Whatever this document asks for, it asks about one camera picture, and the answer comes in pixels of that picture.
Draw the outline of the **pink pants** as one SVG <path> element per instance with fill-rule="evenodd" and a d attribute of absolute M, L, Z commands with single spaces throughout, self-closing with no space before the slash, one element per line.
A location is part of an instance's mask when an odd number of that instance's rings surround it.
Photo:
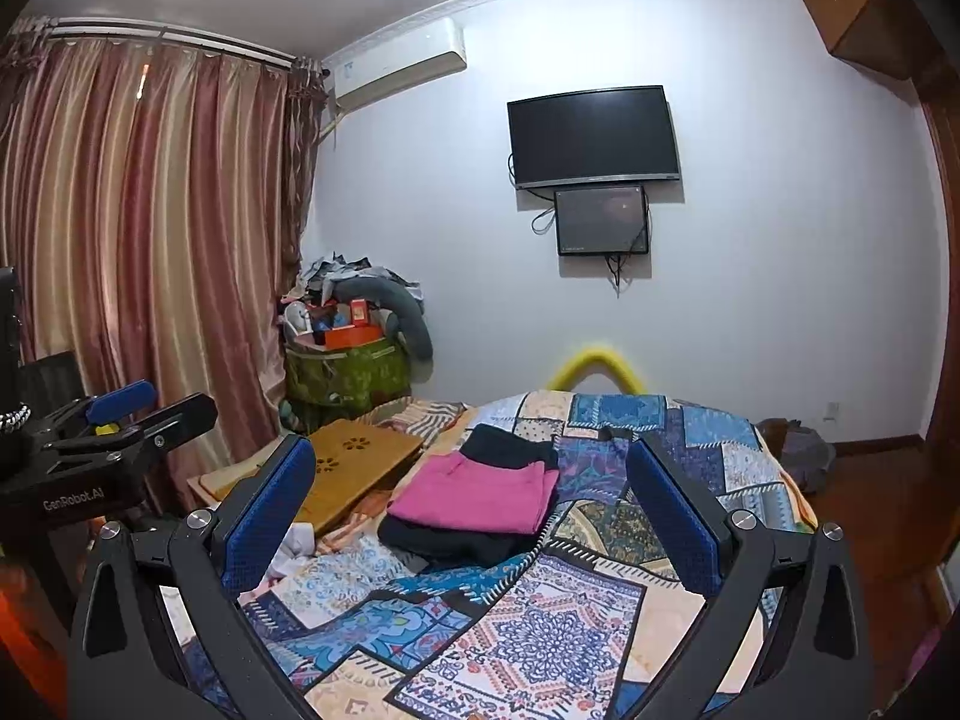
<path fill-rule="evenodd" d="M 534 535 L 547 515 L 558 472 L 542 460 L 519 470 L 435 455 L 387 507 L 413 525 L 503 535 Z"/>

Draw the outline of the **blue patchwork bedspread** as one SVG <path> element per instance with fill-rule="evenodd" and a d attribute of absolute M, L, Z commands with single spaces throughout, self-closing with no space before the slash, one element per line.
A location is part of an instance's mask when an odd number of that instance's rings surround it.
<path fill-rule="evenodd" d="M 622 718 L 703 610 L 628 479 L 656 439 L 729 511 L 807 532 L 814 512 L 748 419 L 664 395 L 537 390 L 457 421 L 400 483 L 411 493 L 482 437 L 548 447 L 539 528 L 491 559 L 410 548 L 389 507 L 322 538 L 295 572 L 241 598 L 245 621 L 319 718 Z"/>

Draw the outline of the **wooden lap desk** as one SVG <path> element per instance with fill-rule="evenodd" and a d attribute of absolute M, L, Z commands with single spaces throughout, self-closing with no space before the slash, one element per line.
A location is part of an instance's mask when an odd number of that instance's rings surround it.
<path fill-rule="evenodd" d="M 316 535 L 415 460 L 423 445 L 420 437 L 348 419 L 317 429 L 306 442 L 313 449 L 314 481 L 296 522 L 311 523 Z"/>

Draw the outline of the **green storage bin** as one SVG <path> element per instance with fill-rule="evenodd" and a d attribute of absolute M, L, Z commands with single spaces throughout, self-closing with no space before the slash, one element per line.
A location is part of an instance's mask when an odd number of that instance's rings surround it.
<path fill-rule="evenodd" d="M 340 351 L 288 344 L 285 366 L 285 401 L 302 433 L 311 434 L 340 418 L 366 415 L 412 390 L 409 358 L 391 340 Z"/>

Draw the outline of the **dark navy folded garment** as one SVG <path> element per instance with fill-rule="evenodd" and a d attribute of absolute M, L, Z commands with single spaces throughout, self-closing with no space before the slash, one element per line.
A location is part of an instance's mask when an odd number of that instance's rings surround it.
<path fill-rule="evenodd" d="M 493 567 L 534 543 L 560 477 L 550 440 L 480 424 L 432 455 L 387 505 L 377 538 L 438 566 Z"/>

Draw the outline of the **yellow foam tube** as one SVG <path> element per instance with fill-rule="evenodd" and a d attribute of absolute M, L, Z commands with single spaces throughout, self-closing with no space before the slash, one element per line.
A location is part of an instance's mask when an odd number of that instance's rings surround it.
<path fill-rule="evenodd" d="M 617 349 L 607 344 L 594 344 L 579 349 L 563 362 L 560 369 L 545 383 L 548 390 L 571 392 L 579 382 L 592 374 L 602 374 L 625 395 L 644 395 L 647 387 Z"/>

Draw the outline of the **striped pink curtain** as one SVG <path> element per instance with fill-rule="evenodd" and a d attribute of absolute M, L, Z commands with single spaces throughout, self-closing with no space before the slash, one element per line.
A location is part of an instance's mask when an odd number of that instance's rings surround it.
<path fill-rule="evenodd" d="M 86 390 L 202 392 L 210 433 L 156 481 L 250 457 L 278 434 L 278 300 L 298 276 L 327 103 L 311 59 L 277 68 L 169 41 L 2 44 L 2 260 L 28 361 L 68 351 Z"/>

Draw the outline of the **orange box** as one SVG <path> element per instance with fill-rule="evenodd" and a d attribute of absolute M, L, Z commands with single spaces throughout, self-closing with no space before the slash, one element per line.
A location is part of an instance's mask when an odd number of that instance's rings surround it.
<path fill-rule="evenodd" d="M 352 299 L 335 306 L 331 327 L 324 330 L 324 346 L 338 351 L 376 343 L 382 337 L 384 332 L 370 305 L 364 299 Z"/>

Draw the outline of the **wooden door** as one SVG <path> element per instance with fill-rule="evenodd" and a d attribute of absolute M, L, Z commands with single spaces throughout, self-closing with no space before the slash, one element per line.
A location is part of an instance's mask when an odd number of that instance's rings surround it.
<path fill-rule="evenodd" d="M 946 334 L 926 444 L 940 465 L 958 465 L 958 80 L 923 104 L 946 220 Z"/>

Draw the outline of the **grey stuffed pillow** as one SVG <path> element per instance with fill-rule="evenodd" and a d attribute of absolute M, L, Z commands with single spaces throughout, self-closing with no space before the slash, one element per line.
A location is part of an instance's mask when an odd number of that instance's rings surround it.
<path fill-rule="evenodd" d="M 405 349 L 416 362 L 433 360 L 433 340 L 423 319 L 423 309 L 405 286 L 378 277 L 353 277 L 334 283 L 332 296 L 338 302 L 364 299 L 377 309 L 386 309 L 394 316 L 389 335 L 404 339 Z"/>

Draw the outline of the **white air conditioner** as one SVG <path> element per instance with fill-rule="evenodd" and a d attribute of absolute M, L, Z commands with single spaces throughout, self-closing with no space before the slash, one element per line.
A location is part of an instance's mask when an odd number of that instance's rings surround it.
<path fill-rule="evenodd" d="M 334 68 L 337 110 L 353 112 L 467 68 L 462 29 L 441 18 L 356 54 Z"/>

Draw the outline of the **small black wall monitor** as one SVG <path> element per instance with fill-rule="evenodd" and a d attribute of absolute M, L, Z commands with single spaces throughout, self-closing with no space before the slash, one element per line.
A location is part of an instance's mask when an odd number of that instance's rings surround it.
<path fill-rule="evenodd" d="M 626 257 L 649 252 L 649 200 L 642 185 L 570 188 L 555 197 L 562 257 Z"/>

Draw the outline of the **large black wall television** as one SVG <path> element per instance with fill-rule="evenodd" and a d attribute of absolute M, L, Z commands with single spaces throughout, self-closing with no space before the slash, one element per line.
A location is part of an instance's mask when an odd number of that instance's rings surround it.
<path fill-rule="evenodd" d="M 517 187 L 676 181 L 680 160 L 661 85 L 588 89 L 508 104 Z"/>

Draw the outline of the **wooden wall cabinet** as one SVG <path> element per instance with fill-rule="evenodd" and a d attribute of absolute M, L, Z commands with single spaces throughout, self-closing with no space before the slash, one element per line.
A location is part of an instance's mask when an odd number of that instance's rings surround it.
<path fill-rule="evenodd" d="M 835 59 L 894 80 L 935 64 L 942 47 L 913 0 L 802 0 Z"/>

